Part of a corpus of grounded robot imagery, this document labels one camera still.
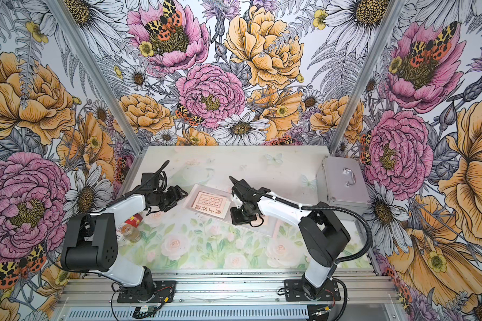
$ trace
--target metal case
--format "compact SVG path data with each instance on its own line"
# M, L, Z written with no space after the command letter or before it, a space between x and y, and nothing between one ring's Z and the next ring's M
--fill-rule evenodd
M359 163L352 158L325 156L316 173L318 200L330 206L351 209L362 215L370 206L370 197ZM354 217L337 213L339 219Z

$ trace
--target bottle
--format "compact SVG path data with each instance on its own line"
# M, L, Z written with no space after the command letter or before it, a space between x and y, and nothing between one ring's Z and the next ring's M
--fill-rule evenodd
M121 227L121 234L132 243L141 240L141 232L130 224L125 224Z

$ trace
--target pink peony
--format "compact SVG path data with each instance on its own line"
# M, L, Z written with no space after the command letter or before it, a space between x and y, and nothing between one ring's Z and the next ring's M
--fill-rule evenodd
M42 243L64 218L65 193L71 184L64 170L32 152L0 161L0 263L19 261ZM66 226L48 236L47 249L63 241Z
M390 101L396 101L399 106L419 113L431 111L455 89L462 72L456 72L461 63L465 41L457 43L461 35L461 25L457 24L455 34L450 40L451 48L444 57L436 61L426 59L418 66L411 65L413 56L410 54L411 43L423 41L428 43L441 33L434 27L425 29L424 25L411 24L394 48L387 78L380 87L381 93Z
M142 54L150 61L148 72L154 75L171 74L175 70L191 68L196 63L207 59L209 53L209 31L206 24L199 24L194 18L189 6L182 8L182 5L175 0L177 11L182 14L182 26L177 27L170 38L160 41L157 36L150 36L145 25L154 20L160 20L163 6L155 10L151 5L148 11L139 9L127 13L127 24L129 34L133 35L131 44L140 47Z
M187 110L205 119L208 128L217 128L218 122L244 109L244 92L241 81L231 72L203 64L194 66L177 80L180 103Z
M410 110L396 114L386 110L371 135L367 181L384 185L398 200L413 196L430 174L434 160L423 119Z

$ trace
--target yellow peony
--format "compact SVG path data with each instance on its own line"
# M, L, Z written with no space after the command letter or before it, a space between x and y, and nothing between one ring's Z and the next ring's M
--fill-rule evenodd
M171 111L148 95L133 93L122 96L120 106L135 132L141 128L155 135L158 131L175 125ZM121 130L116 120L113 125L117 131Z
M335 128L339 124L341 115L347 106L348 95L341 97L339 100L331 99L328 102L320 104L321 113L315 113L310 117L310 128L313 131L328 131L331 128ZM362 131L362 113L364 112L364 106L361 101L357 104L357 108L350 118L346 132L344 136L347 138L350 144L354 144L359 134Z
M459 112L457 141L451 136L447 140L461 157L453 176L439 181L439 191L445 194L446 205L455 209L464 238L482 246L482 101Z
M239 16L232 19L224 44L237 57L232 61L246 61L252 69L250 84L282 89L300 74L303 44L293 41L261 54L278 36L285 35L287 23L275 20L263 7L256 9L250 8L248 22Z
M15 126L28 128L49 145L61 131L75 125L73 97L49 66L36 62L32 89L25 109L21 106L19 65L24 63L10 52L0 54L0 139L10 135Z
M267 131L266 140L283 136L291 129L292 123L297 124L300 120L299 111L305 111L301 91L289 93L283 90L278 94L276 89L265 88L254 90L246 100L254 107L264 108L259 119L269 120L270 127L264 129Z
M217 146L216 140L206 132L200 132L193 127L189 128L189 133L184 132L184 137L177 137L177 146Z
M78 130L71 128L64 132L61 143L57 146L60 165L75 169L77 167L88 174L91 165L102 165L102 174L111 182L114 180L115 160L112 140L100 126L92 113L78 118Z

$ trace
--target table surface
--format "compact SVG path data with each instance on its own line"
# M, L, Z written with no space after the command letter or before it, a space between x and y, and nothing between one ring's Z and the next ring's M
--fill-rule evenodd
M279 196L316 204L315 173L327 154L324 146L150 146L136 173L154 172L165 160L168 186L189 192L195 184L230 192L228 176L252 187L269 188ZM120 248L132 262L154 270L174 269L305 269L309 254L296 227L267 219L261 228L231 223L183 208L184 201L166 213L154 213L139 226L141 240ZM355 223L342 220L351 236L343 255L362 246ZM343 262L343 268L370 268L366 256Z

